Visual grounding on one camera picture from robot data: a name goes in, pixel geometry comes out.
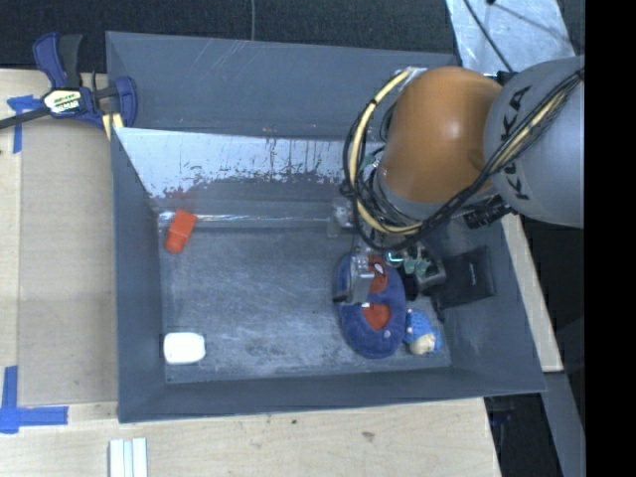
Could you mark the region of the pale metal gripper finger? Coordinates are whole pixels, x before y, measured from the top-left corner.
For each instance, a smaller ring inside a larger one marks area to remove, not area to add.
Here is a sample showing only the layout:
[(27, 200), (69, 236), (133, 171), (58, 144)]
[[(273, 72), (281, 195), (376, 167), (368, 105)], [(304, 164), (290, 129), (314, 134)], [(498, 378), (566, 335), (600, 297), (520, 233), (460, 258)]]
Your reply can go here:
[(354, 230), (353, 212), (348, 201), (333, 201), (327, 217), (327, 237), (349, 236)]
[(344, 255), (336, 267), (332, 300), (336, 304), (367, 301), (375, 273), (366, 256)]

